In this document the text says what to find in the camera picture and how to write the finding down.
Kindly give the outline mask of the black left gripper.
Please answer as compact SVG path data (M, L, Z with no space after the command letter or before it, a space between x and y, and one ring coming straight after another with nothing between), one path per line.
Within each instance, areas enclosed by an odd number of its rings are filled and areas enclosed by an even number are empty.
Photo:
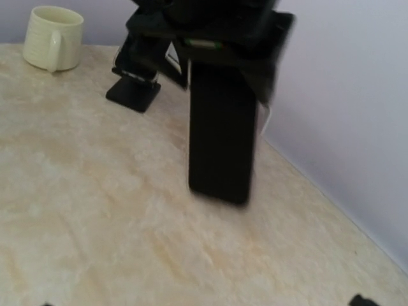
M126 23L131 58L186 88L188 64L237 69L259 102L275 87L295 15L275 1L137 1Z

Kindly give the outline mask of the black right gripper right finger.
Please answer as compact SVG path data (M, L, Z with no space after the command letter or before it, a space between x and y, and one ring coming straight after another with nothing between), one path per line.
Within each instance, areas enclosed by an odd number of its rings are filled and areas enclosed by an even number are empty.
M349 306L375 306L375 302L361 295L355 295L350 300Z

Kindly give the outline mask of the clear phone case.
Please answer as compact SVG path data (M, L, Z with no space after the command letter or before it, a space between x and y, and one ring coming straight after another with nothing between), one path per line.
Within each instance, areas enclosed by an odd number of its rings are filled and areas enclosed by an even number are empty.
M256 96L235 68L191 66L188 184L191 191L236 206L248 203Z

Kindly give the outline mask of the black folding phone stand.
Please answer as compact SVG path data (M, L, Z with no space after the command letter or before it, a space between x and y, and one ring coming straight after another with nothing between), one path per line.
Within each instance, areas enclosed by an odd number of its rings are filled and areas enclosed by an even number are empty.
M155 70L134 62L131 47L135 39L128 34L113 62L112 73L120 79L107 91L106 99L138 113L145 113L161 89Z

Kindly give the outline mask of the white folding phone stand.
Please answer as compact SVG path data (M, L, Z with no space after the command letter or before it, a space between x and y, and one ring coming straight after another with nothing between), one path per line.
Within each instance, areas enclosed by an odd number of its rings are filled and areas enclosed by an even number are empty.
M258 119L257 119L258 135L263 136L263 134L265 133L265 130L268 126L271 115L272 115L271 105L259 104Z

